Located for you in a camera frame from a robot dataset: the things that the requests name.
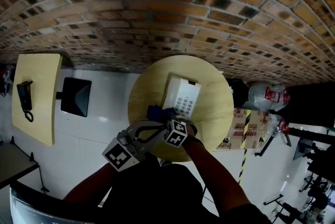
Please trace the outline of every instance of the cardboard box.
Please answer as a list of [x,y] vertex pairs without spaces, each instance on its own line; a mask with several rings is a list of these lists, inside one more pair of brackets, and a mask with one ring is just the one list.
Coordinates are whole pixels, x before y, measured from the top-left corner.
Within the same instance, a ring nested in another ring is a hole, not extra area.
[[[218,150],[239,150],[241,147],[245,119],[247,117],[246,109],[234,109],[234,117],[226,138],[217,147]],[[247,138],[245,140],[246,149],[256,149],[261,146],[260,138],[265,138],[269,113],[252,110],[250,115]]]

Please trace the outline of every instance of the round wooden table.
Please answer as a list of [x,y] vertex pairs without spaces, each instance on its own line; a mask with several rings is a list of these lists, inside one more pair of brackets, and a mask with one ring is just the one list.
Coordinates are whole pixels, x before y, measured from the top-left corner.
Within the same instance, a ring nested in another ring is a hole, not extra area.
[[[202,85],[192,114],[198,129],[196,137],[208,151],[214,151],[226,137],[233,118],[231,89],[213,65],[189,55],[174,55],[157,61],[136,80],[129,97],[130,124],[145,119],[149,105],[162,107],[168,78],[172,75],[198,82]],[[174,148],[162,141],[152,151],[155,156],[172,162],[190,161],[183,147]]]

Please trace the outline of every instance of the white tiled floor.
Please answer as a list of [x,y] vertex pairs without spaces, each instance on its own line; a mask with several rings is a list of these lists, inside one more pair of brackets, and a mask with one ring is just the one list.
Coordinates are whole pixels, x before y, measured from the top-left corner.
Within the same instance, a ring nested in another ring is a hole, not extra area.
[[[62,91],[65,77],[92,81],[88,117],[64,113],[60,102],[55,107],[55,145],[47,147],[12,125],[11,96],[0,97],[0,135],[4,140],[15,137],[15,142],[25,152],[33,152],[39,162],[45,186],[50,195],[63,198],[76,184],[102,167],[106,160],[101,153],[111,139],[128,127],[127,104],[138,74],[62,70],[58,91]],[[255,157],[249,150],[241,186],[249,200],[265,214],[271,215],[273,206],[262,203],[282,193],[292,206],[301,209],[307,199],[299,194],[306,173],[307,160],[292,161],[298,139],[291,137],[292,147],[278,137],[263,157]],[[218,151],[213,155],[238,179],[243,151]],[[183,163],[202,183],[192,162]],[[205,196],[212,200],[206,191]],[[217,214],[215,205],[204,199],[204,205]]]

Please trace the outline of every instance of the brick ceiling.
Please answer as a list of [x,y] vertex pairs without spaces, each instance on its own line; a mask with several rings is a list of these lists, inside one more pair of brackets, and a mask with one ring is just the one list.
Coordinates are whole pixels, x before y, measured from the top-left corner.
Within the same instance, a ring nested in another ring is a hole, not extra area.
[[61,53],[78,69],[141,72],[174,54],[226,77],[335,79],[335,0],[0,0],[0,63]]

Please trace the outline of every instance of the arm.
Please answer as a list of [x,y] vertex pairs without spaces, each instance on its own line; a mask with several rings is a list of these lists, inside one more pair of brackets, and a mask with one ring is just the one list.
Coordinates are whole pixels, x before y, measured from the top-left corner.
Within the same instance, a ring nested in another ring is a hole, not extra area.
[[116,174],[117,171],[107,163],[75,186],[64,200],[78,205],[97,207],[111,188]]
[[[190,126],[187,126],[187,133],[194,136]],[[220,216],[229,209],[250,203],[228,170],[199,142],[189,139],[183,143],[183,147],[197,167]]]

